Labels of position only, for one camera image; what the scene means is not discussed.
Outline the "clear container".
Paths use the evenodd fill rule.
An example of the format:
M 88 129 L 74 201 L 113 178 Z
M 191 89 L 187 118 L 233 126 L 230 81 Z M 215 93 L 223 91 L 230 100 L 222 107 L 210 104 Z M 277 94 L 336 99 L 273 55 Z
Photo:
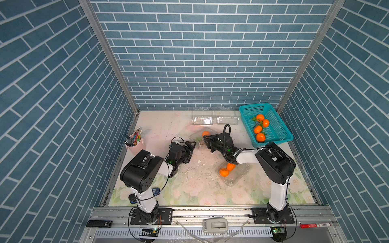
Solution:
M 198 130 L 198 131 L 194 132 L 193 134 L 189 135 L 189 141 L 195 141 L 197 143 L 196 144 L 197 149 L 200 149 L 204 145 L 204 144 L 199 145 L 198 142 L 196 141 L 196 139 L 198 137 L 200 137 L 204 131 L 209 131 L 211 135 L 215 134 L 215 131 L 211 128 L 202 128 L 201 130 Z
M 239 124 L 240 113 L 237 110 L 228 109 L 227 107 L 222 107 L 217 109 L 213 113 L 216 118 L 216 123 L 218 125 L 231 125 L 236 126 Z
M 191 120 L 195 126 L 213 125 L 213 111 L 209 109 L 195 109 L 191 112 Z
M 222 162 L 220 163 L 216 169 L 216 175 L 224 182 L 227 186 L 232 187 L 234 186 L 240 179 L 242 179 L 250 170 L 250 167 L 247 164 L 242 165 L 236 165 L 235 169 L 230 172 L 230 174 L 227 177 L 222 177 L 219 174 L 219 170 L 222 167 L 225 167 L 228 164 L 228 162 Z

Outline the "orange pair with leaves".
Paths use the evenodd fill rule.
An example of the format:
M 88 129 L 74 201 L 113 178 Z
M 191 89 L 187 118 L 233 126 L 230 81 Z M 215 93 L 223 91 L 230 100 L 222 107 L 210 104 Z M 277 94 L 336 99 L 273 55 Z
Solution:
M 251 120 L 255 123 L 255 125 L 261 125 L 263 128 L 267 128 L 270 125 L 269 120 L 266 119 L 263 114 L 253 116 Z

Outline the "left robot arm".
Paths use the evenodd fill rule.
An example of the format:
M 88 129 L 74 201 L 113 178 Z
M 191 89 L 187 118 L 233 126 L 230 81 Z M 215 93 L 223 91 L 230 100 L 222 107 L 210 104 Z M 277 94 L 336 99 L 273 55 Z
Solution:
M 155 177 L 158 174 L 167 179 L 174 177 L 180 165 L 190 162 L 196 144 L 195 141 L 171 142 L 165 159 L 142 149 L 122 169 L 120 180 L 131 189 L 132 198 L 137 200 L 142 213 L 153 216 L 158 211 L 151 189 Z

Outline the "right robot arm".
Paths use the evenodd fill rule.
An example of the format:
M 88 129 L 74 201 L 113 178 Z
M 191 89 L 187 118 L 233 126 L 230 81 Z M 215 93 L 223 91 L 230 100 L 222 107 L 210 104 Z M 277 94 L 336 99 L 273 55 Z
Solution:
M 287 192 L 289 179 L 296 168 L 295 161 L 274 142 L 253 149 L 237 148 L 229 133 L 203 134 L 205 145 L 211 152 L 220 152 L 227 163 L 227 170 L 240 164 L 260 164 L 271 181 L 270 199 L 267 203 L 268 219 L 278 223 L 289 215 Z

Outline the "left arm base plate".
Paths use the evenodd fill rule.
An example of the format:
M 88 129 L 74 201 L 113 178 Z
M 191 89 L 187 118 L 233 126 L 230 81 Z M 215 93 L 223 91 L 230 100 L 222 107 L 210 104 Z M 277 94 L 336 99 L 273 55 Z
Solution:
M 134 208 L 130 212 L 131 225 L 170 225 L 172 222 L 173 209 L 155 208 L 150 213 L 144 212 L 139 208 Z

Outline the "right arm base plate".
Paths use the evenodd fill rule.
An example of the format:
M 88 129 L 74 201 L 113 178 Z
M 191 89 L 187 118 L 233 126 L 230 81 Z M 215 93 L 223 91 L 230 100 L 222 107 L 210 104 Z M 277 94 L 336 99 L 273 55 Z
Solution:
M 252 208 L 252 216 L 255 224 L 294 224 L 295 217 L 292 210 L 286 206 L 277 211 L 270 205 L 266 208 Z

